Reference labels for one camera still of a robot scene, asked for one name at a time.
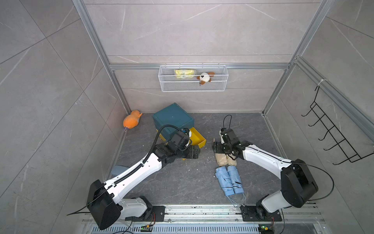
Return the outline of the beige umbrella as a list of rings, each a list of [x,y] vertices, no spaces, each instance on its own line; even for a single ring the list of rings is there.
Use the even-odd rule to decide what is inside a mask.
[[[219,167],[228,165],[228,159],[225,154],[215,154],[215,158]]]
[[[237,166],[237,161],[236,159],[232,159],[229,156],[227,156],[227,161],[229,166]]]

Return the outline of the teal drawer cabinet yellow base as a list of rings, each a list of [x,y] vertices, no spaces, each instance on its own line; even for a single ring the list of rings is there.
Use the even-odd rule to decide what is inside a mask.
[[[160,131],[162,126],[168,124],[178,127],[181,130],[184,128],[188,128],[191,132],[191,145],[197,145],[201,149],[206,144],[206,139],[194,127],[194,118],[192,118],[177,103],[173,103],[153,114],[153,120],[158,132]]]

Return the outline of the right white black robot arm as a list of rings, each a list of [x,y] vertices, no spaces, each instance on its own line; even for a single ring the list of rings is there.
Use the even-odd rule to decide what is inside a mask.
[[[318,192],[317,182],[309,170],[311,165],[300,159],[284,159],[247,141],[215,141],[212,149],[218,157],[253,162],[281,181],[279,191],[263,197],[255,205],[240,206],[244,221],[249,220],[250,214],[255,215],[258,220],[277,221],[276,214],[279,210],[289,207],[301,208],[306,202],[312,201],[312,196]]]

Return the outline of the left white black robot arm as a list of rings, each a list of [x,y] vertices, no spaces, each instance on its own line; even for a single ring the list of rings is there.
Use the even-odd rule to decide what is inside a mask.
[[[139,218],[146,221],[155,218],[153,206],[144,197],[126,199],[125,196],[135,186],[176,159],[197,159],[201,149],[193,145],[190,131],[173,127],[177,132],[163,143],[155,139],[147,155],[123,173],[90,185],[86,208],[100,230],[105,230],[119,219]]]

